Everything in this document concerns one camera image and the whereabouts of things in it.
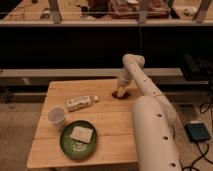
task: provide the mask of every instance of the tabletop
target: tabletop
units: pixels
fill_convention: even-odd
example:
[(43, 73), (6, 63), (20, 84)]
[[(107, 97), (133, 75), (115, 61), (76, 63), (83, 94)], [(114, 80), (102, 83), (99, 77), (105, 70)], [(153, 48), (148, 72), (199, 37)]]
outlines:
[[(112, 97), (116, 86), (116, 79), (52, 82), (33, 139), (28, 168), (137, 162), (131, 109), (140, 93), (132, 84), (128, 89), (130, 97), (119, 100)], [(92, 123), (97, 130), (98, 140), (96, 150), (89, 158), (75, 161), (60, 149), (60, 132), (48, 123), (47, 112), (54, 106), (66, 109), (66, 100), (83, 95), (98, 96), (99, 102), (78, 111), (67, 111), (68, 122), (85, 120)]]

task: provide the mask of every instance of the white cup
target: white cup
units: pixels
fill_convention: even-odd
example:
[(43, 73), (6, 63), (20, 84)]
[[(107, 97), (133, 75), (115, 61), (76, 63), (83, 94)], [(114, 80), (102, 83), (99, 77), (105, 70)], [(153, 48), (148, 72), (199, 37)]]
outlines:
[(66, 127), (66, 113), (62, 107), (52, 108), (48, 112), (47, 119), (59, 131)]

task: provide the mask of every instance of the bottle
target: bottle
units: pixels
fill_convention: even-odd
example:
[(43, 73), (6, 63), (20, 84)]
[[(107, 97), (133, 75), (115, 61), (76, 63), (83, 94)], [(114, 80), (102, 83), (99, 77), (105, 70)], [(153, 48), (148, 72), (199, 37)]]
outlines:
[(98, 102), (98, 96), (79, 96), (66, 101), (69, 112), (79, 110), (91, 106), (94, 102)]

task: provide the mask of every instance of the black cable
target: black cable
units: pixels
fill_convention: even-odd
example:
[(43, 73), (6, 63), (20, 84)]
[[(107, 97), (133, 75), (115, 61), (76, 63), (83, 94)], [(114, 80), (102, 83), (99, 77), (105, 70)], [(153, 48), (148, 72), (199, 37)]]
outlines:
[(173, 139), (175, 139), (176, 132), (175, 132), (175, 126), (174, 125), (172, 125), (172, 131), (173, 131)]
[(207, 146), (206, 151), (205, 151), (204, 153), (202, 152), (202, 153), (201, 153), (201, 156), (199, 156), (198, 158), (196, 158), (196, 159), (192, 162), (192, 164), (191, 164), (190, 166), (183, 167), (183, 168), (182, 168), (183, 171), (186, 170), (186, 169), (189, 169), (189, 171), (193, 171), (193, 170), (195, 170), (195, 171), (200, 171), (199, 169), (195, 168), (194, 165), (195, 165), (199, 160), (201, 160), (202, 158), (204, 158), (204, 157), (207, 155), (207, 153), (209, 152), (209, 144), (206, 143), (206, 146)]
[(208, 103), (202, 103), (199, 107), (200, 114), (205, 114), (210, 110), (210, 116), (211, 116), (211, 127), (212, 127), (212, 133), (213, 133), (213, 80), (209, 81), (209, 87), (210, 87), (210, 102)]
[[(202, 150), (201, 150), (199, 144), (196, 144), (196, 145), (197, 145), (197, 148), (198, 148), (198, 150), (200, 151), (200, 153), (203, 154), (203, 152), (202, 152)], [(204, 159), (205, 159), (208, 163), (213, 164), (213, 161), (209, 160), (206, 156), (204, 156)]]

